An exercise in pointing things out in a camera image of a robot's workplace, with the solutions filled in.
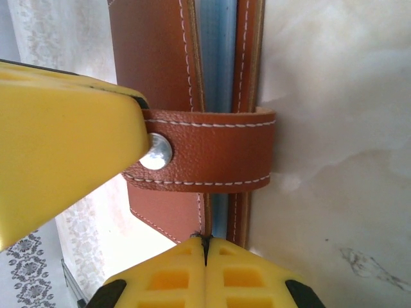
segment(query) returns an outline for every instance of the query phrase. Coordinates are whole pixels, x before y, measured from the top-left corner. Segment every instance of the leather loop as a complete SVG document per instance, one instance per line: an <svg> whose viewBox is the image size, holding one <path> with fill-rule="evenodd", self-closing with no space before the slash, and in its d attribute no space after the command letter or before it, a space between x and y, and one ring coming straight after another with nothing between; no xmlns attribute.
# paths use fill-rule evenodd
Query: leather loop
<svg viewBox="0 0 411 308"><path fill-rule="evenodd" d="M161 170L139 162L124 177L132 185L156 191L235 193L270 181L275 114L212 114L143 110L148 132L165 136L172 161Z"/></svg>

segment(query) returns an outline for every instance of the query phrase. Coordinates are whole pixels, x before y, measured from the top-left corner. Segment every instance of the leather panel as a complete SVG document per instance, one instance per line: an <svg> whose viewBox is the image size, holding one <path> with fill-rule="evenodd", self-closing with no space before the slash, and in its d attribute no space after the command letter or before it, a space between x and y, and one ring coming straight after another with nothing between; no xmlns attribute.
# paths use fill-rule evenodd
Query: leather panel
<svg viewBox="0 0 411 308"><path fill-rule="evenodd" d="M264 0L238 0L233 112L253 112L256 107L264 5ZM227 240L241 247L247 245L251 194L229 195Z"/></svg>
<svg viewBox="0 0 411 308"><path fill-rule="evenodd" d="M193 1L108 3L118 85L142 92L150 108L204 111ZM137 218L175 242L189 238L192 229L211 232L206 194L159 193L128 185L128 197ZM167 206L148 210L156 204Z"/></svg>

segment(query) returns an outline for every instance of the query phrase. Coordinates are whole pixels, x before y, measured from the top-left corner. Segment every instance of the yellow clamp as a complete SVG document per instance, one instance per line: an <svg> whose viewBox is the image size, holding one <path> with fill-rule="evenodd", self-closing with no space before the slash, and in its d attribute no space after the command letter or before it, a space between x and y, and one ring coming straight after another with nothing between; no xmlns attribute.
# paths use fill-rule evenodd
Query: yellow clamp
<svg viewBox="0 0 411 308"><path fill-rule="evenodd" d="M137 162L137 91L0 62L0 251Z"/></svg>
<svg viewBox="0 0 411 308"><path fill-rule="evenodd" d="M224 239L199 237L113 277L87 308L325 308L287 269Z"/></svg>

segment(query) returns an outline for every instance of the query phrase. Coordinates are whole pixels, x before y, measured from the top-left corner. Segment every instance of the wall stain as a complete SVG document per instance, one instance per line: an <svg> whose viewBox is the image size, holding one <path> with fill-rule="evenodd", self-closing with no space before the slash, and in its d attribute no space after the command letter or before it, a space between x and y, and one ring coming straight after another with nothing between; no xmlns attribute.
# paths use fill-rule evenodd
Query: wall stain
<svg viewBox="0 0 411 308"><path fill-rule="evenodd" d="M342 257L351 265L354 274L363 278L376 278L411 293L411 284L391 275L373 257L351 248L341 248Z"/></svg>

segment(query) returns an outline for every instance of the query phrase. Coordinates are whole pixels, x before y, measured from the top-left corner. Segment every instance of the floral pattern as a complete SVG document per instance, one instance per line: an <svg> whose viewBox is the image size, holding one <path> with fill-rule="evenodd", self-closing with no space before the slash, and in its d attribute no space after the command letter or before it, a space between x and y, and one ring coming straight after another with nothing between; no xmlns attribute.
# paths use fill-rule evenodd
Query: floral pattern
<svg viewBox="0 0 411 308"><path fill-rule="evenodd" d="M70 269L87 298L91 298L104 283L104 258L95 224L95 212L88 197L75 203L56 217L57 226L64 220L66 245L62 245L64 260L73 263Z"/></svg>
<svg viewBox="0 0 411 308"><path fill-rule="evenodd" d="M47 279L49 273L45 271L46 260L40 258L43 250L39 249L42 242L40 236L36 236L37 231L7 249L6 255L12 258L8 265L13 267L12 279L18 281L14 289L19 290L16 297L17 302L24 305L21 308L55 308L51 281Z"/></svg>

